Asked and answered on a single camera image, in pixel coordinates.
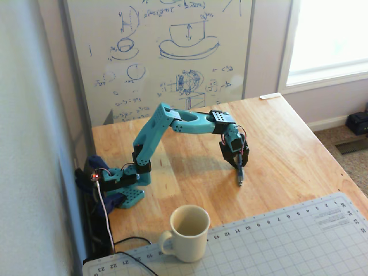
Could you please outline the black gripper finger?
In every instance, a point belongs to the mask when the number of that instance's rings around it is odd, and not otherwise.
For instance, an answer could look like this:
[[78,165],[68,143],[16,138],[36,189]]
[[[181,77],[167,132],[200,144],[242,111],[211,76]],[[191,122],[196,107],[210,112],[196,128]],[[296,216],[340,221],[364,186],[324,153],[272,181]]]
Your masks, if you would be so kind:
[[228,145],[224,145],[222,142],[219,142],[219,146],[224,160],[237,170],[238,163],[235,158],[239,155],[239,151],[232,151]]
[[244,167],[248,162],[248,156],[250,149],[248,147],[247,141],[244,142],[243,152],[241,154],[241,166]]

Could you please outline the teal gripper body black motor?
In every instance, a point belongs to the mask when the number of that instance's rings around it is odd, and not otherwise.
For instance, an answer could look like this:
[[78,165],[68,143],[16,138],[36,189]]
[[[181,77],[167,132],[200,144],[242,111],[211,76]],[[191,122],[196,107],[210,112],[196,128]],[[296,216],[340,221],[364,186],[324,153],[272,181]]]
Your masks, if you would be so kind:
[[228,145],[232,152],[241,152],[243,149],[245,138],[244,135],[239,132],[238,127],[228,126],[225,130],[225,143]]

